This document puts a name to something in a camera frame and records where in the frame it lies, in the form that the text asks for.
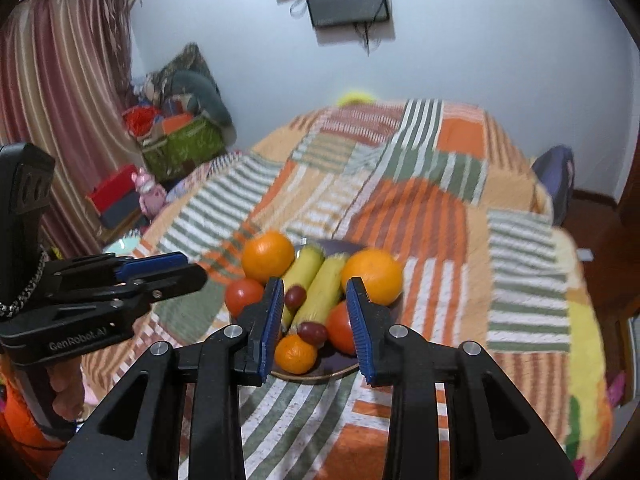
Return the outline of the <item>hand holding left gripper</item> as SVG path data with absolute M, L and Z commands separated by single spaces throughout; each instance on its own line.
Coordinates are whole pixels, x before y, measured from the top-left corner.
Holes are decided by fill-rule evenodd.
M 81 373 L 81 359 L 57 362 L 48 367 L 50 385 L 55 392 L 52 408 L 69 422 L 77 420 L 85 402 L 85 387 Z

